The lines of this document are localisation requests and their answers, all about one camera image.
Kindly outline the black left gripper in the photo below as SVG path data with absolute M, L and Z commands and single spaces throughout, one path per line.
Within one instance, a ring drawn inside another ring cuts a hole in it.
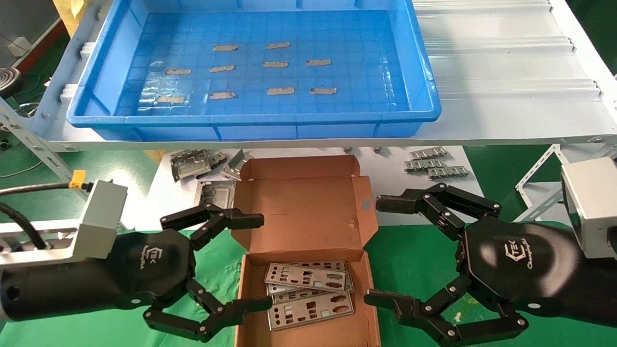
M 1 271 L 1 318 L 26 321 L 152 305 L 143 314 L 153 330 L 207 343 L 224 328 L 242 325 L 249 313 L 268 310 L 270 296 L 221 303 L 194 279 L 199 251 L 223 230 L 264 225 L 262 214 L 202 204 L 160 218 L 164 231 L 119 235 L 105 259 L 9 268 Z M 191 236 L 179 233 L 198 226 Z M 185 293 L 207 312 L 205 320 L 163 310 Z

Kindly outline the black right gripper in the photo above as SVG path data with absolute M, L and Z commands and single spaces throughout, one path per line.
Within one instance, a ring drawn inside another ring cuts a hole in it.
M 441 347 L 466 347 L 516 338 L 528 322 L 516 310 L 615 327 L 616 260 L 585 257 L 569 228 L 496 219 L 493 200 L 446 184 L 379 195 L 379 212 L 420 214 L 452 241 L 461 240 L 459 275 L 423 302 L 368 289 L 364 303 L 391 310 L 399 325 L 423 330 Z M 479 219 L 465 229 L 452 211 Z M 471 295 L 499 318 L 454 325 L 442 313 Z

